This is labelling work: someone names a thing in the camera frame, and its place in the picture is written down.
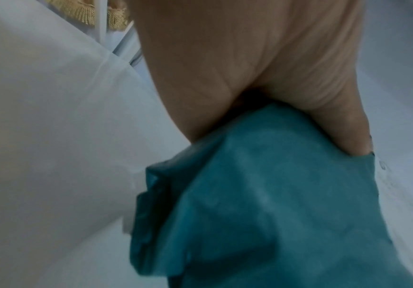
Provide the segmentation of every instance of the teal bag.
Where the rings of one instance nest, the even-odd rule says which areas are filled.
[[[374,156],[268,105],[147,168],[130,260],[171,288],[413,288],[382,218]]]

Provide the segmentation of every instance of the hand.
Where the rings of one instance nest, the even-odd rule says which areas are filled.
[[[362,0],[128,0],[179,129],[207,134],[248,89],[309,115],[345,152],[371,151],[356,83]]]

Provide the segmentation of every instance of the gold fringe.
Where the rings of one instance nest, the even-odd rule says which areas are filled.
[[[78,20],[86,25],[94,26],[94,6],[79,0],[46,0],[67,17]],[[107,23],[111,30],[124,31],[129,24],[128,9],[113,9],[108,7]]]

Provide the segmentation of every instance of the finger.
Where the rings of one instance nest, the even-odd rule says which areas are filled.
[[[335,97],[308,113],[346,153],[362,156],[372,152],[369,121],[361,103],[355,74]]]

